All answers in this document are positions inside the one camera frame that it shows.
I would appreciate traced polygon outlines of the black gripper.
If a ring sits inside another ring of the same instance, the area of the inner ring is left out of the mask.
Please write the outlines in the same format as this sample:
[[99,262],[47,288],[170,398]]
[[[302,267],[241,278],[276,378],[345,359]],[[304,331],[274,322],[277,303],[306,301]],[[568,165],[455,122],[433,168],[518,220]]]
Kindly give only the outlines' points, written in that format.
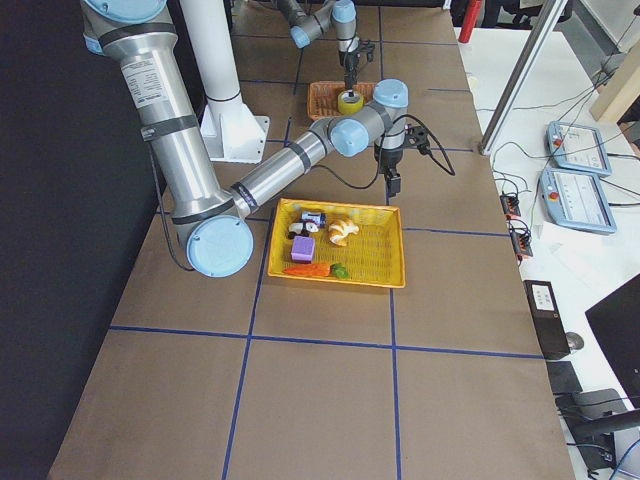
[[401,175],[397,165],[403,158],[403,148],[382,148],[374,145],[374,158],[378,164],[378,172],[386,173],[386,189],[388,196],[396,196],[401,192]]
[[360,61],[360,52],[358,49],[352,51],[340,51],[339,62],[345,70],[344,84],[345,92],[348,96],[354,96],[354,86],[357,83],[357,69]]

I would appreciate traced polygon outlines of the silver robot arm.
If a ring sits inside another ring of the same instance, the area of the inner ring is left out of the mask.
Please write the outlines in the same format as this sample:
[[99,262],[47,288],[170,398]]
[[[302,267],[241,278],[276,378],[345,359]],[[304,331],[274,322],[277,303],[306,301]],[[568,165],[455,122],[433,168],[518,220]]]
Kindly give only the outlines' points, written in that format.
[[338,42],[339,63],[344,69],[345,96],[348,105],[357,102],[357,84],[360,58],[373,58],[370,41],[361,40],[357,34],[357,13],[352,1],[325,1],[315,13],[307,14],[294,0],[274,1],[276,9],[290,27],[290,36],[298,49],[311,45],[331,28]]
[[174,199],[172,223],[188,267],[209,277],[242,269],[253,251],[246,217],[331,153],[352,157],[371,144],[398,144],[407,86],[379,82],[352,115],[314,122],[297,140],[261,159],[229,189],[220,186],[174,48],[178,35],[163,1],[85,1],[90,51],[115,60],[139,113],[154,168]]

